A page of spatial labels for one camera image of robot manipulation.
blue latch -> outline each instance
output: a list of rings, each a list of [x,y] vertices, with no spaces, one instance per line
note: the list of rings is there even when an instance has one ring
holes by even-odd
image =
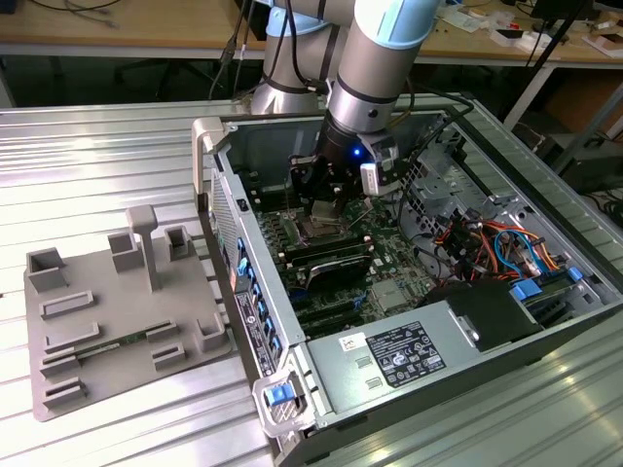
[[[275,386],[266,391],[266,399],[269,401],[269,406],[274,407],[279,404],[293,401],[296,399],[294,394],[294,388],[292,384],[283,384],[281,386]]]
[[[279,358],[281,355],[281,342],[277,336],[273,337],[271,342],[273,343],[273,350],[275,351],[276,358]]]
[[[273,324],[272,318],[267,318],[266,324],[264,325],[264,334],[266,334],[266,336],[270,338],[274,332],[275,332],[275,324]]]
[[[257,309],[259,311],[260,319],[264,321],[269,314],[269,309],[266,306],[266,303],[263,300],[260,300],[257,304]]]
[[[517,282],[515,287],[512,288],[513,294],[520,301],[525,299],[529,299],[530,297],[534,297],[542,292],[541,288],[536,285],[533,279],[522,280],[521,282]]]
[[[256,300],[260,300],[262,298],[262,289],[260,289],[260,286],[258,284],[255,284],[253,286],[253,295],[255,296]]]
[[[573,279],[573,282],[579,282],[580,280],[582,280],[582,277],[584,277],[582,271],[576,267],[569,268],[568,275],[571,279]]]
[[[246,275],[246,270],[249,267],[249,260],[247,260],[246,258],[242,258],[240,260],[240,264],[238,265],[238,275],[242,276],[242,275]]]

circuit board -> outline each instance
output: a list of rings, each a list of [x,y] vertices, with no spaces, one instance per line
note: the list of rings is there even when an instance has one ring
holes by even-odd
[[[339,222],[322,227],[318,236],[318,228],[311,233],[302,208],[257,212],[256,217],[299,322],[314,339],[413,309],[434,287],[381,199],[351,202]],[[338,288],[308,290],[297,268],[283,262],[287,252],[363,237],[373,245],[366,252],[372,256],[370,267]]]

power supply label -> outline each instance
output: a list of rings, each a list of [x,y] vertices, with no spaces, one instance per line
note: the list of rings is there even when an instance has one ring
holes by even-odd
[[[264,346],[264,333],[262,332],[262,323],[253,312],[253,305],[249,300],[248,294],[236,294],[236,302],[242,322],[244,323],[244,331],[248,336],[251,350],[255,356],[258,369],[263,377],[272,375],[275,372],[271,354]]]
[[[419,321],[367,338],[385,381],[400,387],[446,368]]]

motherboard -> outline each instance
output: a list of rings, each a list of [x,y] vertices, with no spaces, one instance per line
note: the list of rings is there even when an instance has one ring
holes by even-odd
[[[413,309],[434,279],[379,198],[350,203],[341,216],[316,203],[257,212],[290,302],[312,339]]]

workbench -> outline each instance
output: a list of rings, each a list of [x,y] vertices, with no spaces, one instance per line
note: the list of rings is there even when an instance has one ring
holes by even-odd
[[[523,29],[530,30],[535,22],[500,0],[479,8],[512,12]],[[14,15],[0,16],[0,56],[214,59],[220,56],[238,17],[233,0],[124,0],[110,10],[119,29],[21,1]],[[623,59],[609,58],[591,48],[582,41],[583,35],[572,32],[568,43],[554,51],[508,115],[508,126],[519,121],[556,68],[623,69]],[[263,59],[263,50],[264,43],[251,33],[244,57]],[[439,21],[424,42],[416,63],[523,67],[528,57],[519,49],[499,46],[489,38],[488,31],[469,34]],[[1,75],[0,71],[0,108],[10,105]]]
[[[400,105],[408,100],[403,96]],[[493,117],[478,109],[469,119],[486,128]],[[56,246],[61,255],[71,256],[106,249],[107,235],[127,227],[125,209],[151,203],[162,227],[186,227],[213,282],[193,204],[190,127],[197,117],[241,112],[229,102],[193,102],[0,114],[3,467],[273,465],[237,352],[48,422],[36,421],[31,413],[22,293],[26,252]],[[519,140],[487,134],[492,144],[507,148],[504,154],[516,167],[528,163],[523,152],[512,151]],[[204,158],[206,184],[208,161]],[[551,192],[553,173],[540,161],[532,161],[524,173],[623,269],[620,242],[605,240],[612,228],[582,215],[592,209],[592,201],[571,191]],[[498,178],[497,183],[505,183]],[[621,465],[622,338],[619,314],[533,365],[314,465]]]

